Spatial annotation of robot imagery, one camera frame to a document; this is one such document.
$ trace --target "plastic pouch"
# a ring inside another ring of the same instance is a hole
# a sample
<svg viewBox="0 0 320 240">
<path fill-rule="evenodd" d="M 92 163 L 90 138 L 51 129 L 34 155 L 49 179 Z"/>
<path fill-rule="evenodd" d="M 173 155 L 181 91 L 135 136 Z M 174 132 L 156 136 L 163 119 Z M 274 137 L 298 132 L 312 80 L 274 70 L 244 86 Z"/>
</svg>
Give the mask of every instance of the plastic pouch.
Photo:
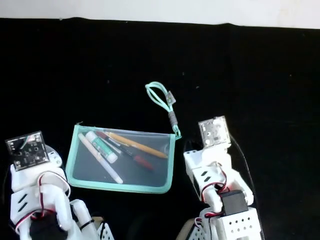
<svg viewBox="0 0 320 240">
<path fill-rule="evenodd" d="M 146 85 L 147 92 L 158 105 L 163 107 L 165 103 L 150 87 L 158 87 L 166 95 L 168 105 L 165 106 L 175 134 L 75 125 L 66 165 L 70 185 L 157 194 L 170 189 L 175 142 L 181 138 L 172 109 L 175 100 L 161 83 L 152 82 Z"/>
</svg>

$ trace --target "mounting hole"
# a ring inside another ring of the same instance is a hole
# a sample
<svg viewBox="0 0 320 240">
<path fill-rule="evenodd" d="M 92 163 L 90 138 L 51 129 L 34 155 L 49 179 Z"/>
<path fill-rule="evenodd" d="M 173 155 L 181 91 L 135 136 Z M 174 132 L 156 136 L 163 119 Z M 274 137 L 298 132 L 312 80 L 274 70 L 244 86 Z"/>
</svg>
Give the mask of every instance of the mounting hole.
<svg viewBox="0 0 320 240">
<path fill-rule="evenodd" d="M 204 181 L 205 181 L 205 182 L 208 182 L 208 180 L 209 180 L 210 178 L 211 178 L 210 176 L 207 176 Z"/>
</svg>

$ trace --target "black table surface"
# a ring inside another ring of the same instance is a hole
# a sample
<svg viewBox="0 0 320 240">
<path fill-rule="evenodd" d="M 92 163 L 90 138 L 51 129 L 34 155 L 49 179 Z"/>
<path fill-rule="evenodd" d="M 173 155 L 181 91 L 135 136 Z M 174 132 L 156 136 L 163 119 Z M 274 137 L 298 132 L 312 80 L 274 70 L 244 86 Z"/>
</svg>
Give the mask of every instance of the black table surface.
<svg viewBox="0 0 320 240">
<path fill-rule="evenodd" d="M 64 163 L 79 122 L 170 133 L 166 111 L 144 85 L 159 81 L 173 92 L 184 138 L 167 193 L 72 188 L 70 199 L 104 216 L 116 240 L 175 239 L 205 207 L 186 175 L 184 140 L 199 137 L 199 121 L 221 115 L 246 154 L 265 238 L 318 239 L 319 30 L 0 19 L 0 36 L 3 140 L 41 130 Z M 247 181 L 238 152 L 229 152 Z M 3 174 L 4 144 L 1 156 Z"/>
</svg>

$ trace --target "glue stick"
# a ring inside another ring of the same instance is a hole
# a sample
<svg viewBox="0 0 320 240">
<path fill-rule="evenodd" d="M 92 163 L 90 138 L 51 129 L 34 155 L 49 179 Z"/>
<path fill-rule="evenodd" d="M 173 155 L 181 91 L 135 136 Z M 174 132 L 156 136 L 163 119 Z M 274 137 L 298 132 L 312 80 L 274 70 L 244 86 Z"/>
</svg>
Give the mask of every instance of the glue stick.
<svg viewBox="0 0 320 240">
<path fill-rule="evenodd" d="M 113 164 L 118 156 L 102 141 L 93 131 L 89 131 L 85 138 L 105 157 L 109 163 Z"/>
</svg>

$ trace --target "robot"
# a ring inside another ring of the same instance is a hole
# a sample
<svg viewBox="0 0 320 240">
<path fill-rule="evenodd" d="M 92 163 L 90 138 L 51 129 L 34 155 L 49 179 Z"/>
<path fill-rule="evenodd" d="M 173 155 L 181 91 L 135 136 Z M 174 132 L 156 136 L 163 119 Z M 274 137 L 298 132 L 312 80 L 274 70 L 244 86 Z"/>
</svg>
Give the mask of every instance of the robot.
<svg viewBox="0 0 320 240">
<path fill-rule="evenodd" d="M 69 201 L 62 159 L 40 131 L 6 145 L 13 162 L 10 219 L 20 240 L 114 240 L 106 222 L 96 228 L 82 200 Z"/>
<path fill-rule="evenodd" d="M 224 116 L 199 122 L 204 149 L 183 153 L 186 173 L 200 201 L 209 205 L 185 236 L 198 240 L 261 240 L 254 195 L 232 168 L 231 136 Z"/>
</svg>

